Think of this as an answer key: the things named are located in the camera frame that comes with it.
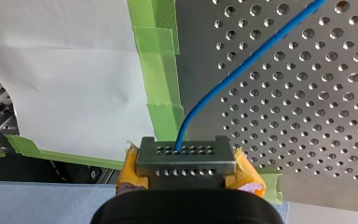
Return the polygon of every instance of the white backdrop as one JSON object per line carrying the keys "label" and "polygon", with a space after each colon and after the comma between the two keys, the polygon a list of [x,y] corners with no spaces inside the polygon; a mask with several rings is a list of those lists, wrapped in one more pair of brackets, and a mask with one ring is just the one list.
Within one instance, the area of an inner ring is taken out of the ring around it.
{"label": "white backdrop", "polygon": [[123,160],[154,135],[127,0],[0,0],[0,81],[42,149]]}

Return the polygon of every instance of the gray surface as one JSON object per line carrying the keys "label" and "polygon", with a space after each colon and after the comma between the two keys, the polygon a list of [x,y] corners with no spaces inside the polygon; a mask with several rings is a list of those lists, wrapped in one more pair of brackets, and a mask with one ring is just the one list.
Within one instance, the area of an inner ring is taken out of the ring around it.
{"label": "gray surface", "polygon": [[[186,113],[229,71],[236,68],[310,1],[247,0],[241,3],[237,0],[222,0],[218,2],[214,4],[212,0],[181,0],[176,3],[181,46],[177,64],[182,103]],[[278,168],[288,175],[283,181],[285,186],[282,190],[286,191],[285,197],[290,200],[319,205],[328,204],[358,211],[358,207],[351,205],[351,203],[358,204],[358,197],[345,194],[345,190],[349,189],[354,195],[358,195],[354,191],[358,189],[358,80],[356,81],[356,76],[351,77],[351,74],[358,74],[358,62],[354,60],[358,52],[358,23],[354,25],[349,23],[352,16],[358,16],[358,0],[349,1],[348,11],[343,13],[337,13],[335,10],[338,2],[338,0],[327,1],[323,8],[302,22],[242,77],[215,97],[194,119],[188,133],[190,139],[197,140],[212,139],[215,135],[225,134],[231,139],[233,147],[244,147],[256,167],[274,170]],[[276,10],[282,3],[288,4],[290,9],[286,15],[280,16]],[[254,17],[250,10],[255,4],[260,5],[262,10],[259,16]],[[236,8],[233,17],[225,15],[225,8],[228,6]],[[329,23],[320,25],[321,17],[328,17]],[[274,20],[272,26],[266,27],[263,24],[266,18]],[[240,19],[246,19],[247,26],[240,28]],[[223,26],[216,29],[214,23],[218,20]],[[313,38],[305,39],[302,33],[308,28],[313,29],[315,35]],[[335,28],[342,29],[342,37],[331,37],[330,33]],[[254,29],[261,32],[261,37],[257,40],[250,37]],[[226,39],[228,30],[236,32],[234,40]],[[296,49],[289,48],[289,43],[292,41],[298,43]],[[323,49],[315,48],[318,41],[325,43]],[[352,41],[353,48],[344,49],[343,45],[346,41]],[[216,49],[215,46],[219,42],[224,44],[223,49]],[[240,42],[247,43],[248,48],[240,49]],[[284,60],[274,60],[274,54],[278,51],[285,54]],[[308,51],[311,58],[303,62],[299,57],[304,51]],[[337,53],[338,58],[329,62],[326,60],[326,55],[333,51]],[[228,60],[229,52],[235,52],[237,59]],[[226,67],[219,69],[219,63],[224,63]],[[270,69],[264,69],[264,63],[269,63]],[[295,64],[296,68],[288,70],[289,63]],[[322,68],[314,71],[312,66],[316,63]],[[348,69],[340,71],[338,68],[343,63]],[[251,75],[252,72],[257,72],[258,75]],[[273,77],[275,72],[281,72],[282,79],[275,80]],[[307,74],[307,79],[297,78],[301,72]],[[329,73],[333,75],[333,79],[326,81],[328,76],[325,74]],[[247,84],[245,88],[241,86],[242,81]],[[263,87],[264,82],[269,84],[267,88]],[[286,89],[285,84],[288,82],[293,84],[293,88]],[[314,90],[309,87],[312,83],[317,85]],[[343,88],[336,91],[337,84],[342,85]],[[236,89],[238,94],[230,95],[229,91],[232,89]],[[272,96],[276,90],[281,92],[280,97]],[[328,98],[326,94],[320,94],[323,91],[328,93]],[[348,101],[345,95],[349,92],[354,98]],[[226,97],[227,101],[222,102],[222,97]],[[263,105],[263,99],[267,99],[268,103]],[[284,105],[285,100],[289,100],[291,104]],[[307,106],[308,101],[312,101],[313,106]],[[331,105],[334,104],[337,104],[337,107],[332,108]],[[258,110],[254,110],[252,106],[257,106]],[[279,107],[279,113],[274,113],[274,109],[271,110],[276,108],[275,106]],[[300,108],[301,113],[295,114],[296,108]],[[228,113],[226,117],[222,116],[224,112]],[[287,116],[288,120],[282,120],[283,116]],[[353,119],[357,121],[357,125],[350,125]],[[273,121],[276,121],[279,127],[272,128],[270,123]],[[299,125],[298,129],[292,128],[292,126],[296,127],[295,123]],[[322,127],[319,132],[312,130],[317,124]],[[287,134],[281,134],[283,130],[287,131]],[[303,189],[294,189],[291,186],[301,186]],[[324,190],[324,193],[329,192],[333,195],[320,194],[311,198],[303,192],[314,190],[311,186],[326,186],[328,189],[334,187],[339,190],[336,193]]]}
{"label": "gray surface", "polygon": [[289,203],[288,224],[352,224],[358,223],[358,212],[313,206],[303,203]]}
{"label": "gray surface", "polygon": [[[96,210],[115,193],[115,185],[0,182],[0,224],[89,224]],[[286,220],[288,204],[274,207]]]}

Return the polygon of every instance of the blue surface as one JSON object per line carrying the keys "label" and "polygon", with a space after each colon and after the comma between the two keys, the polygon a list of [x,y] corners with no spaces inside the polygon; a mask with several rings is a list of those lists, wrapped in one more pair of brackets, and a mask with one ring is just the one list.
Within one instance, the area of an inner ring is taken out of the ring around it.
{"label": "blue surface", "polygon": [[[90,224],[115,192],[114,185],[0,182],[0,224]],[[274,206],[286,220],[288,203]]]}
{"label": "blue surface", "polygon": [[246,59],[237,69],[235,69],[229,76],[215,86],[208,94],[206,94],[194,108],[186,116],[180,127],[179,134],[176,138],[175,149],[182,150],[182,142],[185,137],[186,130],[191,120],[207,105],[220,91],[227,87],[233,80],[239,77],[246,69],[248,69],[255,61],[257,61],[264,53],[266,53],[272,46],[278,41],[289,34],[294,28],[296,28],[303,20],[305,20],[310,14],[315,12],[319,7],[324,4],[325,0],[315,0],[309,4],[304,10],[296,15],[291,21],[289,21],[283,28],[270,38],[264,45],[262,45],[255,53],[253,53],[248,59]]}

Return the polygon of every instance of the tape strip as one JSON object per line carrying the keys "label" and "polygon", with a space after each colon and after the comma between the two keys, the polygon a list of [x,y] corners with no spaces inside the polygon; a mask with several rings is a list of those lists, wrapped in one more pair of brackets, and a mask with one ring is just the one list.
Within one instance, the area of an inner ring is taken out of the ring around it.
{"label": "tape strip", "polygon": [[155,134],[159,141],[173,141],[185,118],[175,57],[179,53],[175,1],[128,3]]}

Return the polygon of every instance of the black machine part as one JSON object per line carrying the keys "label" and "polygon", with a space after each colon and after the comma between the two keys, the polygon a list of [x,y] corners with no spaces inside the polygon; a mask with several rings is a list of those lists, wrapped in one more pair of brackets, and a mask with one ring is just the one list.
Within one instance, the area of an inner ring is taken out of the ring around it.
{"label": "black machine part", "polygon": [[91,224],[168,222],[283,224],[268,202],[234,189],[136,190],[106,202]]}

